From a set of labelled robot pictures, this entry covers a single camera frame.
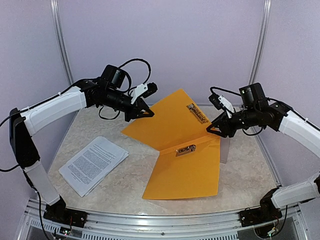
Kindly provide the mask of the metal folder spine clip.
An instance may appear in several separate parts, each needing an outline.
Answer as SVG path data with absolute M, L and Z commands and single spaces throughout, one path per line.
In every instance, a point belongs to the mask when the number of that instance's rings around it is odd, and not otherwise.
M 187 145 L 185 147 L 179 148 L 175 150 L 175 156 L 176 157 L 180 157 L 186 154 L 190 154 L 193 153 L 196 150 L 196 145 L 195 144 L 191 144 L 191 145 Z

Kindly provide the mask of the orange file folder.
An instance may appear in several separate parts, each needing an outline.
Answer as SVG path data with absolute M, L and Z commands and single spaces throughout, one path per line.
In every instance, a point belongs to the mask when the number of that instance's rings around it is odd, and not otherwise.
M 122 130 L 122 134 L 159 152 L 143 199 L 216 196 L 221 139 L 207 132 L 210 125 L 207 116 L 183 89 L 150 109 L 153 117 L 136 119 Z

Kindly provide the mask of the stack of printed papers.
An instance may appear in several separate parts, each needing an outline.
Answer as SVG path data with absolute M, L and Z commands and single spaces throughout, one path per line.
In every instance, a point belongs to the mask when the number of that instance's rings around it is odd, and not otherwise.
M 128 156 L 128 151 L 98 136 L 58 172 L 80 197 L 84 197 Z

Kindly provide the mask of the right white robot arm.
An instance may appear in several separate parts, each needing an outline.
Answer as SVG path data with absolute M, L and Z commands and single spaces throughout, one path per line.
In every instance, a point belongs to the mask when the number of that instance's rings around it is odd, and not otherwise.
M 209 101 L 217 110 L 223 110 L 207 127 L 207 132 L 222 138 L 232 138 L 238 130 L 246 131 L 251 127 L 261 130 L 271 128 L 280 132 L 311 151 L 320 155 L 320 129 L 301 116 L 288 104 L 266 97 L 260 83 L 241 87 L 238 96 L 242 99 L 243 109 L 235 111 L 233 105 L 222 95 L 210 88 Z M 256 210 L 256 218 L 266 222 L 275 216 L 282 207 L 293 203 L 308 202 L 320 196 L 320 175 L 314 174 L 303 182 L 270 190 L 261 200 Z

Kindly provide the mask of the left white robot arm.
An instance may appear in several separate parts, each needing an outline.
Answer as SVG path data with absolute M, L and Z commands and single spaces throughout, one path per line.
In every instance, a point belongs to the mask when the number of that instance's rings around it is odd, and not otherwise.
M 131 78 L 128 72 L 121 67 L 107 65 L 97 78 L 80 79 L 40 103 L 10 111 L 9 142 L 17 165 L 23 170 L 29 185 L 46 202 L 46 213 L 61 223 L 70 218 L 70 211 L 49 180 L 32 137 L 56 120 L 92 106 L 123 112 L 126 122 L 153 117 L 154 112 L 144 100 L 158 90 L 157 85 L 145 80 L 142 84 L 121 90 L 125 78 Z

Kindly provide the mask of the metal folder cover clip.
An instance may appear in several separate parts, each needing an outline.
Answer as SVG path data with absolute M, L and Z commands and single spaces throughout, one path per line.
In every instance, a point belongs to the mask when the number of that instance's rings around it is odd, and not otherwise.
M 201 124 L 206 124 L 209 122 L 207 117 L 201 112 L 201 110 L 198 108 L 196 104 L 190 103 L 186 106 L 190 112 L 197 118 L 197 120 Z

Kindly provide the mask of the translucent grey plastic sheet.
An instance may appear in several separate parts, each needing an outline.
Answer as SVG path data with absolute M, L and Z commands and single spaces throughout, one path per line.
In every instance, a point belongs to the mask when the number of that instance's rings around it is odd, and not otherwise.
M 226 164 L 228 161 L 228 154 L 230 149 L 230 138 L 220 138 L 220 163 Z

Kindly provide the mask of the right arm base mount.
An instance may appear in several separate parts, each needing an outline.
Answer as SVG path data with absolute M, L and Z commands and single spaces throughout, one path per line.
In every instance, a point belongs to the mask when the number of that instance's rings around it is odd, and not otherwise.
M 282 212 L 278 209 L 271 213 L 263 213 L 260 207 L 253 209 L 246 208 L 240 211 L 238 215 L 243 228 L 279 220 L 283 216 Z

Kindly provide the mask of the right aluminium frame post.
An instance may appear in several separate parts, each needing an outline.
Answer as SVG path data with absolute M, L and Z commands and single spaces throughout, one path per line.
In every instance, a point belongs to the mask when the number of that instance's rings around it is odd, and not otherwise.
M 261 24 L 258 34 L 258 40 L 257 40 L 257 46 L 255 50 L 255 55 L 253 59 L 253 65 L 250 71 L 249 76 L 249 84 L 254 84 L 257 79 L 263 50 L 265 46 L 265 41 L 268 33 L 268 26 L 269 26 L 269 20 L 271 15 L 271 8 L 272 8 L 272 0 L 265 0 L 263 2 L 263 11 L 262 11 L 262 17 L 261 17 Z

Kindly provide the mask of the aluminium frame post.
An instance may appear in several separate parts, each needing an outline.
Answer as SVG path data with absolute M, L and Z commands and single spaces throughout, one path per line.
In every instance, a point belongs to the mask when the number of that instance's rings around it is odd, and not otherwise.
M 253 65 L 250 71 L 249 76 L 249 84 L 254 84 L 257 79 L 263 50 L 265 46 L 265 41 L 268 33 L 268 26 L 269 26 L 269 20 L 271 15 L 271 8 L 272 8 L 272 0 L 265 0 L 263 2 L 263 11 L 262 11 L 262 17 L 261 17 L 261 24 L 258 34 L 258 40 L 257 40 L 257 46 L 255 50 L 255 55 L 253 59 Z
M 61 57 L 62 66 L 69 85 L 74 83 L 73 74 L 71 71 L 70 61 L 68 58 L 67 48 L 64 40 L 62 22 L 60 18 L 60 9 L 58 0 L 50 0 L 50 9 L 53 19 L 53 27 L 56 35 L 57 45 Z

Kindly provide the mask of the front aluminium rail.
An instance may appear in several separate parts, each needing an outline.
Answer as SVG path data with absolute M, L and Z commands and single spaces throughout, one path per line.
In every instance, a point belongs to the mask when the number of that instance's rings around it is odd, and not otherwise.
M 282 209 L 283 217 L 242 226 L 238 211 L 191 215 L 132 215 L 88 211 L 83 227 L 40 220 L 39 201 L 30 199 L 19 224 L 17 240 L 308 240 L 308 228 L 298 205 Z

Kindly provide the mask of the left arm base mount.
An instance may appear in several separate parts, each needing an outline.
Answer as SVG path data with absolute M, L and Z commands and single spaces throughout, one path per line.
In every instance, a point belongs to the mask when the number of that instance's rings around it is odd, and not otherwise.
M 43 214 L 44 219 L 68 225 L 71 227 L 84 228 L 87 221 L 88 213 L 81 210 L 75 210 L 62 206 L 46 206 Z

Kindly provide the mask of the left aluminium frame post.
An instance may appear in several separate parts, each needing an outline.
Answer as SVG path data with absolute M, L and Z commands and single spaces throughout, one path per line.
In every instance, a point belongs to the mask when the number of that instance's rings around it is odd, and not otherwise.
M 68 58 L 67 48 L 64 40 L 62 22 L 60 18 L 60 9 L 58 0 L 50 0 L 50 9 L 53 19 L 53 27 L 56 35 L 57 45 L 61 57 L 62 66 L 69 85 L 74 83 L 73 74 L 71 71 L 70 61 Z

